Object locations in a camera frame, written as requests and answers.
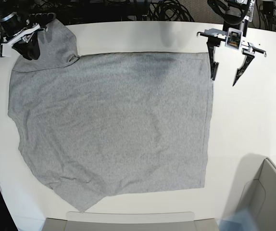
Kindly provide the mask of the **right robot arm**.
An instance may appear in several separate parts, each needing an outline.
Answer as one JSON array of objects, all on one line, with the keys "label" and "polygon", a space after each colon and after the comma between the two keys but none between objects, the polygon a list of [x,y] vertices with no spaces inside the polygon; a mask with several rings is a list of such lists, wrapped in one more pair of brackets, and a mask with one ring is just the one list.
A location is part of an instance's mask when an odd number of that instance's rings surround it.
[{"label": "right robot arm", "polygon": [[0,0],[0,58],[16,50],[27,60],[40,56],[38,32],[47,29],[55,15],[30,14],[29,0]]}]

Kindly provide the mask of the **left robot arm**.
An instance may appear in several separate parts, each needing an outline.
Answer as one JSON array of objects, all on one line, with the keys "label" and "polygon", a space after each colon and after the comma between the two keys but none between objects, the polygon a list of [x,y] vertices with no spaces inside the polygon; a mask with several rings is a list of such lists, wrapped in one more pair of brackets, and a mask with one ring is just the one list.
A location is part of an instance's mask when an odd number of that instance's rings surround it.
[{"label": "left robot arm", "polygon": [[223,21],[223,29],[206,29],[198,32],[197,36],[206,37],[208,55],[211,67],[211,80],[215,80],[219,63],[215,61],[215,48],[223,43],[227,48],[241,50],[244,55],[244,62],[237,69],[234,82],[236,84],[244,74],[256,53],[266,55],[266,51],[257,48],[244,38],[247,35],[248,23],[253,20],[255,7],[254,0],[209,0],[211,9],[219,15]]}]

